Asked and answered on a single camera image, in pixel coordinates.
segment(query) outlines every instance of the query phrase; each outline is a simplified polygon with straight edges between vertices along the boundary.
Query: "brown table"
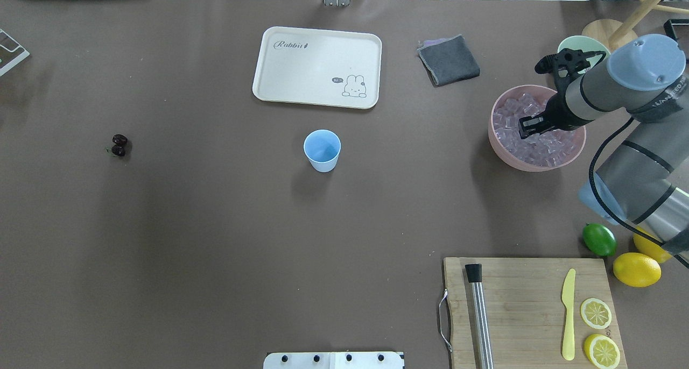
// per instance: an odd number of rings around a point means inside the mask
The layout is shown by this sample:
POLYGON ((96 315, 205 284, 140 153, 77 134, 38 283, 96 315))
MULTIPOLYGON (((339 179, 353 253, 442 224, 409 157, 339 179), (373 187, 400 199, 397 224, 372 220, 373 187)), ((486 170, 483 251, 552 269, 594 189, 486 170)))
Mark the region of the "brown table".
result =
MULTIPOLYGON (((385 349, 448 367, 443 257, 592 256, 580 230, 602 221, 576 190, 627 118, 590 125, 575 163, 523 173, 490 149, 490 107, 548 84, 532 67, 562 38, 634 8, 0 0, 0 26, 32 53, 0 77, 0 366, 259 368, 267 352, 385 349), (276 25, 379 36, 377 105, 255 99, 276 25), (416 45, 457 33, 481 75, 434 88, 416 45), (329 174, 302 152, 319 128, 342 139, 329 174), (131 139, 124 159, 105 151, 114 133, 131 139)), ((646 289, 610 276, 630 367, 686 366, 687 276, 677 261, 646 289)))

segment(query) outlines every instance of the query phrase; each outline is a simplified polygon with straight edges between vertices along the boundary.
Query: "wooden cutting board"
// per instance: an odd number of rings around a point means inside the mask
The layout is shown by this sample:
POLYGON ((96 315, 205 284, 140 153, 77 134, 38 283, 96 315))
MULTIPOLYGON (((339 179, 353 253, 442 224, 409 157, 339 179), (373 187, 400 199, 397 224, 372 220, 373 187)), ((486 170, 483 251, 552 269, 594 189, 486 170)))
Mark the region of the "wooden cutting board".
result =
POLYGON ((583 340, 594 333, 608 335, 617 343, 622 354, 618 368, 627 369, 603 260, 446 257, 445 286, 454 369, 479 367, 473 344, 472 290, 464 267, 472 263, 483 266, 490 344, 496 369, 591 369, 595 366, 583 353, 583 340), (569 268, 576 270, 573 361, 566 361, 561 355, 565 308, 560 298, 569 268), (590 297, 610 306, 613 312, 610 327, 595 330, 583 322, 579 306, 590 297))

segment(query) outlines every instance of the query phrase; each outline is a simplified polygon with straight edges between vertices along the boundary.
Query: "lemon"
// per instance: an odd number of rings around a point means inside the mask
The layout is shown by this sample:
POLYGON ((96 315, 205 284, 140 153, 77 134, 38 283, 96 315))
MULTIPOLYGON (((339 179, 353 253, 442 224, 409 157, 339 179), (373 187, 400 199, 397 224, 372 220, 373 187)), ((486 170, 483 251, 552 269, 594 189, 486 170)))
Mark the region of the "lemon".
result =
MULTIPOLYGON (((637 230, 639 230, 640 232, 643 232, 643 233, 645 233, 651 237, 654 237, 652 234, 650 234, 649 232, 646 232, 645 230, 641 229, 640 227, 637 227, 637 230)), ((646 256, 651 256, 653 259, 655 259, 655 261, 657 261, 659 263, 664 263, 672 257, 664 249, 660 248, 660 246, 658 244, 655 244, 654 242, 650 241, 649 239, 646 239, 645 237, 642 237, 642 236, 637 235, 637 234, 634 234, 634 245, 637 247, 639 252, 641 252, 642 254, 645 254, 646 256)))
POLYGON ((581 318, 589 327, 602 330, 610 326, 613 312, 610 307, 598 298, 588 298, 581 304, 581 318))
POLYGON ((615 259, 613 273, 627 286, 647 287, 660 279, 660 264, 645 254, 627 252, 615 259))
POLYGON ((588 361, 599 369, 613 369, 620 364, 620 349, 605 335, 589 335, 583 342, 583 352, 588 361))
POLYGON ((601 224, 586 224, 581 236, 588 249, 598 256, 613 256, 617 250, 615 235, 601 224))

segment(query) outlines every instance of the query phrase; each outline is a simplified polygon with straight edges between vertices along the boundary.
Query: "gray cloth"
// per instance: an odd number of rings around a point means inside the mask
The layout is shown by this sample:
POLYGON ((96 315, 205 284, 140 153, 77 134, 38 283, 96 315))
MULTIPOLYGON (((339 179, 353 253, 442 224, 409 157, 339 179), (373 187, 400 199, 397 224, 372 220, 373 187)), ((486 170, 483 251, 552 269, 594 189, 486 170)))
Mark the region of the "gray cloth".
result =
POLYGON ((417 51, 435 85, 450 84, 481 73, 461 34, 447 40, 424 41, 417 51))

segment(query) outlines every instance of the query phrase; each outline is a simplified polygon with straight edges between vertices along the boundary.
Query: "pink bowl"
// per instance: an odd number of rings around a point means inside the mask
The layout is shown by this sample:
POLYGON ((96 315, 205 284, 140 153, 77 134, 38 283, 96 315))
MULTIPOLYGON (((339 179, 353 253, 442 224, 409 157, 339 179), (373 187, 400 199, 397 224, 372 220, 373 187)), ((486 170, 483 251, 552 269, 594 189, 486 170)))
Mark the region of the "pink bowl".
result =
POLYGON ((495 128, 493 127, 493 114, 496 109, 499 109, 500 107, 505 105, 507 99, 517 99, 522 94, 531 94, 534 97, 534 99, 542 103, 545 102, 547 99, 553 97, 553 95, 556 93, 557 92, 555 92, 553 89, 550 89, 548 87, 542 87, 541 85, 519 85, 519 87, 514 87, 512 89, 505 90, 505 92, 502 95, 500 95, 500 97, 498 97, 497 100, 495 100, 495 104, 493 104, 493 109, 490 112, 488 139, 490 141, 490 146, 493 147, 493 151, 495 151, 495 154, 497 154, 497 156, 500 157, 501 160, 507 163, 507 165, 510 165, 513 168, 516 168, 517 170, 530 171, 534 173, 538 171, 553 170, 554 168, 559 168, 568 165, 573 160, 575 160, 576 157, 579 156, 579 154, 581 154, 581 151, 583 150, 583 144, 586 141, 586 127, 581 127, 579 129, 576 129, 575 131, 574 143, 576 143, 578 149, 567 155, 564 162, 562 162, 562 165, 553 167, 536 166, 526 163, 525 161, 520 160, 516 156, 512 155, 509 151, 507 151, 507 149, 504 148, 504 146, 502 146, 502 144, 500 144, 500 141, 497 139, 497 135, 495 134, 495 128))

